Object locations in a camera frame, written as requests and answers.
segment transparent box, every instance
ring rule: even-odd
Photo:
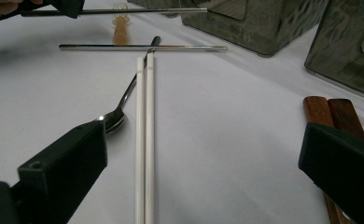
[[[207,7],[208,13],[182,14],[196,29],[272,56],[319,23],[327,0],[180,0],[181,7]]]
[[[364,0],[329,0],[305,66],[364,93]]]

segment metal spoon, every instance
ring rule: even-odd
[[[159,36],[155,36],[152,40],[151,46],[158,46],[161,42],[161,38]],[[147,55],[144,59],[144,66],[147,66]],[[121,100],[119,102],[118,107],[114,111],[111,111],[100,118],[98,120],[103,120],[105,123],[105,133],[109,134],[114,132],[117,128],[119,128],[123,122],[124,122],[124,112],[123,107],[127,102],[127,99],[129,98],[130,94],[133,91],[133,88],[136,85],[136,73],[133,77],[132,82],[130,83],[129,87],[127,88],[126,92],[124,92],[123,97],[121,97]]]

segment white table surface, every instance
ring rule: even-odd
[[[159,35],[163,45],[229,47],[155,54],[156,223],[329,223],[321,190],[298,168],[302,100],[348,98],[364,127],[364,98],[305,71],[316,28],[260,58],[180,17],[130,19],[131,44]],[[144,52],[58,49],[110,44],[113,29],[111,15],[0,21],[0,181],[14,185],[18,166],[117,106]],[[108,166],[69,223],[133,224],[135,96],[123,127],[106,139]]]

